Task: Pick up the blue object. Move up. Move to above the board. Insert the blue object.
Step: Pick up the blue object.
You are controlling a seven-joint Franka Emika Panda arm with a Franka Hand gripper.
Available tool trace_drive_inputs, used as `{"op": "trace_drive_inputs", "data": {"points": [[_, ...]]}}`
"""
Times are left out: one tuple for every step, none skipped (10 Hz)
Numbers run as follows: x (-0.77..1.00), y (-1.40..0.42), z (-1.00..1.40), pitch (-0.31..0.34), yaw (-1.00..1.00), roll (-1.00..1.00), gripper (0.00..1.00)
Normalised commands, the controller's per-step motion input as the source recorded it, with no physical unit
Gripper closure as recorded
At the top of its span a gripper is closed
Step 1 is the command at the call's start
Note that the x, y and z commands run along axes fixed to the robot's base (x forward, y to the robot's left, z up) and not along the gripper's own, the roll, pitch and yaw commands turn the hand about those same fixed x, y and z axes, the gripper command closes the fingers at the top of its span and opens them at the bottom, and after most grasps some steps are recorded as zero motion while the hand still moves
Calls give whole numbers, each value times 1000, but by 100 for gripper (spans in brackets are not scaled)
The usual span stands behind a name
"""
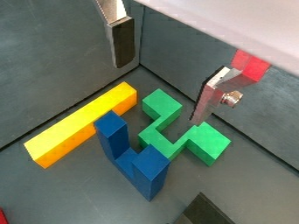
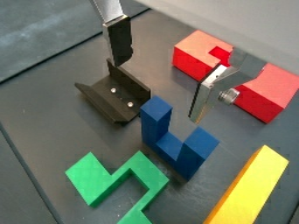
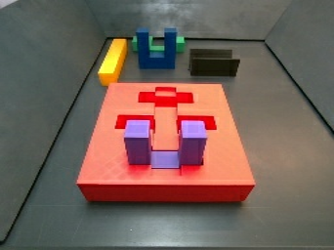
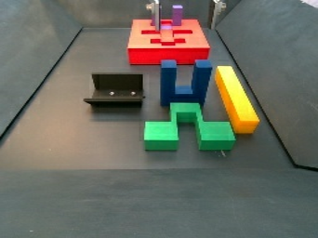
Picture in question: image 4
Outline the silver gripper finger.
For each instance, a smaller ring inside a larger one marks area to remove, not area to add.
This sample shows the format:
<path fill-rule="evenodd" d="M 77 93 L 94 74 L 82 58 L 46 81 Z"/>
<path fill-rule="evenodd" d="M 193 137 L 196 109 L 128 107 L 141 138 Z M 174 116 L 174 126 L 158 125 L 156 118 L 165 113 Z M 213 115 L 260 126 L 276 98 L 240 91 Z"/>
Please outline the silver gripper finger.
<path fill-rule="evenodd" d="M 149 0 L 145 5 L 146 10 L 150 12 L 150 25 L 154 27 L 154 30 L 160 30 L 160 0 Z"/>
<path fill-rule="evenodd" d="M 213 3 L 213 10 L 212 10 L 212 20 L 211 20 L 211 28 L 215 28 L 217 16 L 225 9 L 224 0 L 212 0 Z"/>

